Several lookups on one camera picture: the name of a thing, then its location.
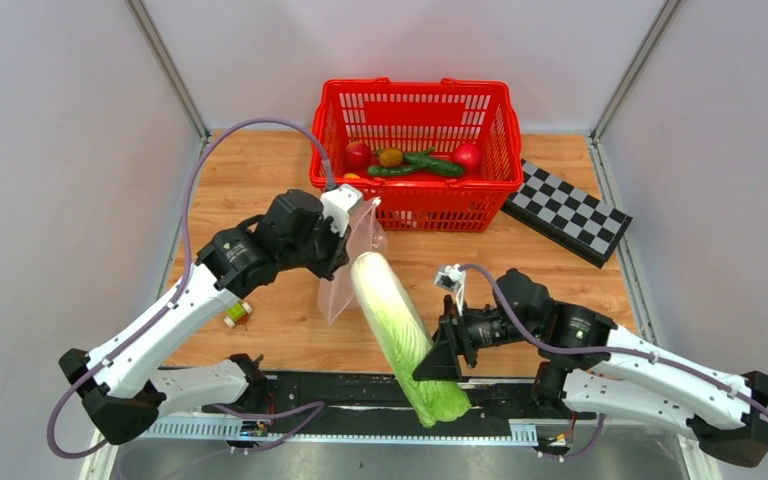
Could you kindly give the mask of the green white napa cabbage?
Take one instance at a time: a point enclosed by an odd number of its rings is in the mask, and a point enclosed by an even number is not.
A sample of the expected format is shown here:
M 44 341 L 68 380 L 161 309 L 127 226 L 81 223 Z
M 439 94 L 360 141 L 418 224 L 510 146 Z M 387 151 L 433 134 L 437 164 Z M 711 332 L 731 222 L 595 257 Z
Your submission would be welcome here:
M 363 315 L 420 424 L 431 428 L 464 416 L 471 402 L 457 384 L 412 378 L 414 369 L 431 349 L 432 339 L 385 256 L 363 253 L 352 264 L 350 273 Z

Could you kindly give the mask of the clear zip top bag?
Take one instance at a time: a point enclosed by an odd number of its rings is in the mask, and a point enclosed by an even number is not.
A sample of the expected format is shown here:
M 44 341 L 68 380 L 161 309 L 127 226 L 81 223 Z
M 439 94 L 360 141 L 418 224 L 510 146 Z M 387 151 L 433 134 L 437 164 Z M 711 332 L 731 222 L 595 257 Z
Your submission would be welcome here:
M 344 311 L 358 308 L 350 273 L 357 257 L 367 252 L 381 253 L 387 248 L 386 232 L 377 218 L 380 204 L 380 197 L 365 200 L 351 215 L 348 263 L 335 272 L 332 280 L 321 280 L 319 283 L 317 307 L 329 325 Z

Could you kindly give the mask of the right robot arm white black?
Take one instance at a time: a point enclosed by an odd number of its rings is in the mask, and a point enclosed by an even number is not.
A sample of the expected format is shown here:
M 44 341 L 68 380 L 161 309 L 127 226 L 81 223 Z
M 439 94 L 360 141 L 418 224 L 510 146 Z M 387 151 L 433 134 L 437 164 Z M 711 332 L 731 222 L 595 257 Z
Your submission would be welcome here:
M 436 275 L 444 307 L 415 380 L 459 381 L 481 350 L 526 342 L 542 359 L 528 406 L 544 417 L 593 414 L 657 426 L 740 467 L 755 467 L 768 453 L 768 375 L 687 360 L 603 314 L 552 298 L 516 269 L 491 279 L 491 304 L 469 307 L 461 299 L 466 273 L 448 266 Z

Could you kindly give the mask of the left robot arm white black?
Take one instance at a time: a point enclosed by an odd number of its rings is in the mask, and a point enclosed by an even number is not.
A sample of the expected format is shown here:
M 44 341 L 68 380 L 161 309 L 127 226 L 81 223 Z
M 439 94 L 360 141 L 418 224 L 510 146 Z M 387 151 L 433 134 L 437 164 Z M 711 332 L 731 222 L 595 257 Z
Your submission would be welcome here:
M 122 332 L 86 352 L 71 349 L 59 365 L 95 427 L 112 445 L 127 443 L 169 414 L 211 405 L 258 411 L 265 377 L 235 354 L 215 365 L 162 365 L 207 321 L 273 283 L 305 269 L 332 280 L 348 262 L 351 215 L 362 194 L 342 185 L 316 197 L 289 190 L 267 212 L 217 232 L 182 278 Z

